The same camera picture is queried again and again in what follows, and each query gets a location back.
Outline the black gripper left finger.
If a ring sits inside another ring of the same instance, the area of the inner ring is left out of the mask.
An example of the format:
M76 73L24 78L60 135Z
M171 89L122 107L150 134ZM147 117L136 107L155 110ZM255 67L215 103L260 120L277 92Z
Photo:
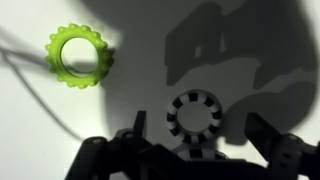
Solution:
M182 178L186 162L145 139L146 115L138 111L133 127L119 130L110 141L101 136L85 139L64 180L110 180L118 172L130 180Z

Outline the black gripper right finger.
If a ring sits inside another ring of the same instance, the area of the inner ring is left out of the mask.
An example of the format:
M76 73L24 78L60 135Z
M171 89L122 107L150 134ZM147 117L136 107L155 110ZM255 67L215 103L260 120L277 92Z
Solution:
M302 138L281 134L257 113L248 113L245 136L268 162L267 180L320 180L319 145L310 145Z

